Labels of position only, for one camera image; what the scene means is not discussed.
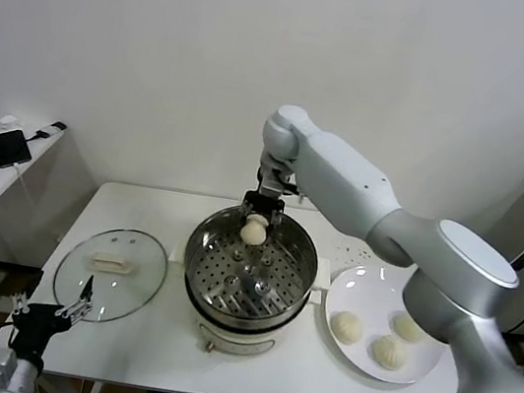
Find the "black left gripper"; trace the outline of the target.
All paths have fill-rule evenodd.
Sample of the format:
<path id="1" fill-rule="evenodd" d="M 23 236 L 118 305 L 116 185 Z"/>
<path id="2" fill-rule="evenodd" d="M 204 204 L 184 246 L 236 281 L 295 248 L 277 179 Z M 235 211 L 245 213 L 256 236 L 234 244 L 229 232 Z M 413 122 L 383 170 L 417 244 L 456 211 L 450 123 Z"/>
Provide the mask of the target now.
<path id="1" fill-rule="evenodd" d="M 91 275 L 84 283 L 79 297 L 66 306 L 32 303 L 27 293 L 11 295 L 12 313 L 15 314 L 16 337 L 10 347 L 18 360 L 42 365 L 42 356 L 53 335 L 64 333 L 72 322 L 79 322 L 92 310 L 93 280 Z"/>

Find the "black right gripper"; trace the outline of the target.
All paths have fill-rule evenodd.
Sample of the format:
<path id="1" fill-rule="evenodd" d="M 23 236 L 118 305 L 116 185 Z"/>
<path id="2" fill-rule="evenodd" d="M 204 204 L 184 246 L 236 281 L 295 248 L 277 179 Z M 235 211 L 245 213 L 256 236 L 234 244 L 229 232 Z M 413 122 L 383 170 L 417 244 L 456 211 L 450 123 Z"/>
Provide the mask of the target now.
<path id="1" fill-rule="evenodd" d="M 253 212 L 261 213 L 270 216 L 264 240 L 268 244 L 283 219 L 285 203 L 282 197 L 293 193 L 293 172 L 283 162 L 274 159 L 270 154 L 263 153 L 260 156 L 256 177 L 256 188 L 245 192 L 242 199 L 239 237 L 245 242 L 244 230 L 248 223 L 248 216 Z"/>

